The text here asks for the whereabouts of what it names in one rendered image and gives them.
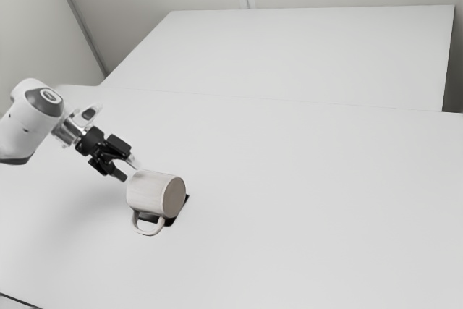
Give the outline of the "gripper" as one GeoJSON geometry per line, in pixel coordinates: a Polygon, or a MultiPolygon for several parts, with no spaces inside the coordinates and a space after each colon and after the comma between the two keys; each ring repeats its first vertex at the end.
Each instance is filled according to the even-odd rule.
{"type": "Polygon", "coordinates": [[[75,150],[82,156],[92,157],[88,163],[98,173],[125,182],[127,175],[124,172],[119,170],[112,161],[105,162],[100,158],[106,155],[108,149],[108,156],[111,159],[125,161],[133,169],[137,169],[137,159],[132,153],[132,146],[113,134],[105,140],[104,132],[95,126],[91,127],[75,146],[75,150]]]}

